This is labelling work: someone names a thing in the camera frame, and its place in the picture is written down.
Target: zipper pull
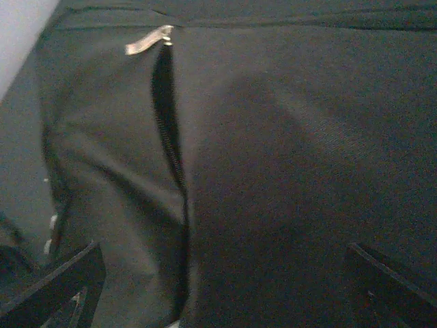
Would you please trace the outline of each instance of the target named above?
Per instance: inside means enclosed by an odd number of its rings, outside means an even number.
[[[147,34],[144,38],[134,43],[127,44],[125,46],[126,54],[131,56],[142,53],[161,40],[165,41],[164,44],[166,46],[171,46],[170,33],[173,28],[174,27],[171,25],[163,25]]]

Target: black fabric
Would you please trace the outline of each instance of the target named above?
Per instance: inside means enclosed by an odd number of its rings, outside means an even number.
[[[173,40],[185,327],[351,327],[341,266],[355,241],[437,276],[433,35],[192,28]]]
[[[58,256],[99,240],[107,266],[94,327],[175,319],[183,199],[154,118],[159,47],[124,54],[151,29],[59,26],[38,45],[44,151],[68,194]]]

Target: silver zipper pull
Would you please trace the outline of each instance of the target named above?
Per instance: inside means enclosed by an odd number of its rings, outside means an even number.
[[[154,31],[147,34],[144,38],[125,46],[126,54],[128,56],[136,55],[148,50],[151,46],[156,44],[158,41],[164,40],[166,46],[171,46],[170,33],[173,29],[171,25],[164,25],[155,29]]]

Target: zipper teeth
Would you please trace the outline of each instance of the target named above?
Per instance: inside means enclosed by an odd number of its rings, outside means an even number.
[[[184,179],[184,174],[182,173],[182,168],[180,167],[180,163],[178,161],[178,158],[176,156],[176,153],[173,149],[173,145],[171,144],[171,140],[170,137],[167,133],[167,131],[165,130],[165,124],[164,122],[158,117],[158,115],[156,116],[156,121],[158,122],[158,129],[161,133],[161,136],[163,137],[166,149],[167,149],[167,154],[170,157],[171,162],[173,163],[173,167],[175,168],[176,171],[176,175],[178,176],[178,182],[181,186],[181,188],[183,189],[183,191],[185,190],[185,179]]]

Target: black bag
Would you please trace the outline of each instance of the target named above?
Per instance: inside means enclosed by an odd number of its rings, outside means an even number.
[[[37,47],[52,251],[101,241],[96,327],[183,305],[189,328],[352,327],[352,242],[436,276],[433,7],[59,12]]]

